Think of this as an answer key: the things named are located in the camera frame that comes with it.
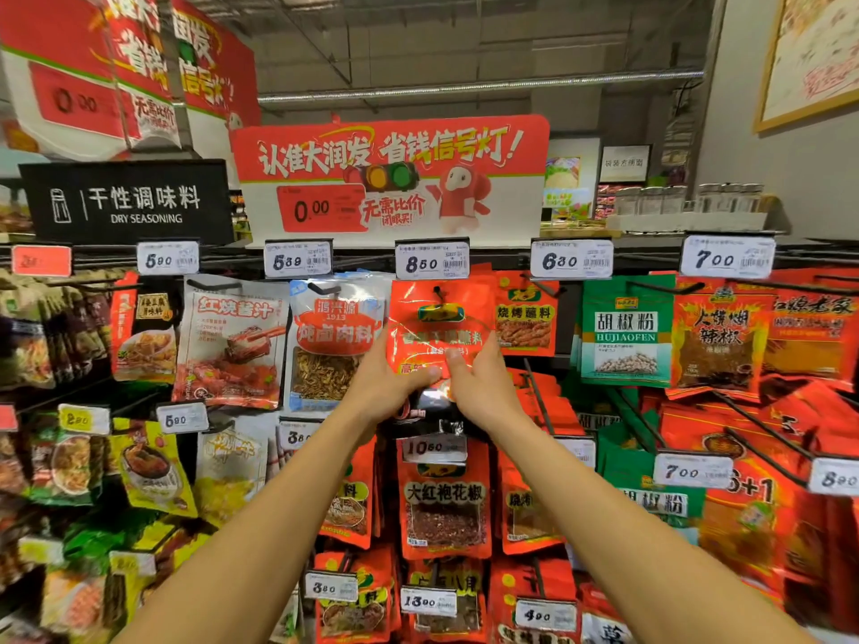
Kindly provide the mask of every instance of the black sign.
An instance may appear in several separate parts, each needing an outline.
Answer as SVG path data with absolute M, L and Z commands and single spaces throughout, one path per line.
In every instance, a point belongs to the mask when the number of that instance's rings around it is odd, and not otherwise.
M 136 244 L 145 237 L 235 240 L 224 161 L 21 165 L 36 237 Z

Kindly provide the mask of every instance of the wooden frame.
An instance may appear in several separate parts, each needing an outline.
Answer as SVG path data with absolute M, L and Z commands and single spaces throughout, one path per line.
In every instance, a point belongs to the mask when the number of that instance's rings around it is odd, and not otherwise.
M 803 106 L 797 110 L 792 110 L 774 118 L 765 119 L 764 113 L 766 110 L 766 102 L 769 97 L 770 86 L 772 83 L 772 71 L 775 67 L 776 51 L 779 44 L 779 30 L 782 25 L 785 7 L 787 0 L 779 0 L 778 13 L 776 14 L 775 24 L 772 28 L 770 37 L 770 46 L 767 51 L 766 65 L 764 70 L 764 78 L 761 81 L 760 95 L 757 103 L 757 115 L 755 118 L 754 130 L 756 133 L 784 126 L 792 122 L 797 122 L 801 119 L 810 118 L 828 110 L 833 110 L 841 106 L 847 106 L 859 101 L 859 87 L 854 90 L 849 90 L 846 93 L 835 95 L 834 97 L 823 99 L 822 101 L 814 102 L 808 106 Z

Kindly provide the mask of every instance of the person's left arm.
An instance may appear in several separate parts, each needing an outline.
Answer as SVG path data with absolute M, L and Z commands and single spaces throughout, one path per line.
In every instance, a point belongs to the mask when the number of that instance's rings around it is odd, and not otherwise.
M 440 374 L 424 368 L 395 375 L 382 335 L 319 431 L 153 593 L 115 639 L 117 644 L 149 644 L 154 637 L 159 644 L 268 641 L 352 454 L 409 393 Z

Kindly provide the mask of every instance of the glass jar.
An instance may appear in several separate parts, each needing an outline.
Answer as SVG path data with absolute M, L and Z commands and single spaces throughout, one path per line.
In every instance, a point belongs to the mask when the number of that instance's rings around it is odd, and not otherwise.
M 721 183 L 701 183 L 698 185 L 698 205 L 700 212 L 717 212 L 719 199 L 722 198 Z
M 662 212 L 664 187 L 645 187 L 638 197 L 638 215 L 659 215 Z
M 683 212 L 683 203 L 685 200 L 685 185 L 672 185 L 665 188 L 665 197 L 662 199 L 662 214 L 678 215 Z
M 742 191 L 743 186 L 738 183 L 725 183 L 722 186 L 722 198 L 719 199 L 719 208 L 716 212 L 735 212 Z
M 760 205 L 760 197 L 764 193 L 762 183 L 746 183 L 742 186 L 740 196 L 734 206 L 735 212 L 757 212 Z
M 614 214 L 620 216 L 635 215 L 641 191 L 640 187 L 624 187 L 615 192 Z

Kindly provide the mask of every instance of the hand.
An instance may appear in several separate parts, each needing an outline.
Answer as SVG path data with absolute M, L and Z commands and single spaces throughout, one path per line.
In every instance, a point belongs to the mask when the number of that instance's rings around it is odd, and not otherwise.
M 376 425 L 396 414 L 413 391 L 435 384 L 442 369 L 424 367 L 407 375 L 397 375 L 387 363 L 387 333 L 375 340 L 355 372 L 338 412 L 357 417 L 364 434 L 361 443 L 373 437 Z
M 470 369 L 456 348 L 449 348 L 445 356 L 456 406 L 468 420 L 492 435 L 493 429 L 511 418 L 527 418 L 494 331 Z

